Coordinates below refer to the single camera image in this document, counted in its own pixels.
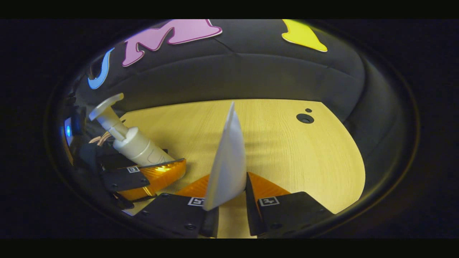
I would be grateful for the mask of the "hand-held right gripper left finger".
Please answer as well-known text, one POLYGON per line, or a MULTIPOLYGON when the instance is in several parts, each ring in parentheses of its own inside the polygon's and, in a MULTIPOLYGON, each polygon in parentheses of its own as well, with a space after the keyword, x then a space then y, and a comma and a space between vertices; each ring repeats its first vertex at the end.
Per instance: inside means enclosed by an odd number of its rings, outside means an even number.
POLYGON ((203 208, 208 182, 206 175, 175 194, 159 194, 134 220, 158 238, 216 238, 219 209, 203 208))

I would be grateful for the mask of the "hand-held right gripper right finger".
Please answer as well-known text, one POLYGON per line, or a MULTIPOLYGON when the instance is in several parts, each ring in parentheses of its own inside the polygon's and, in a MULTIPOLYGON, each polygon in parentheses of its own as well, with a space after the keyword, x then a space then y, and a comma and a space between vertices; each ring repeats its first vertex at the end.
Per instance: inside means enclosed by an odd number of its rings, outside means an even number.
POLYGON ((291 193, 251 172, 246 175, 246 209, 250 235, 256 237, 299 237, 335 216, 308 193, 291 193))

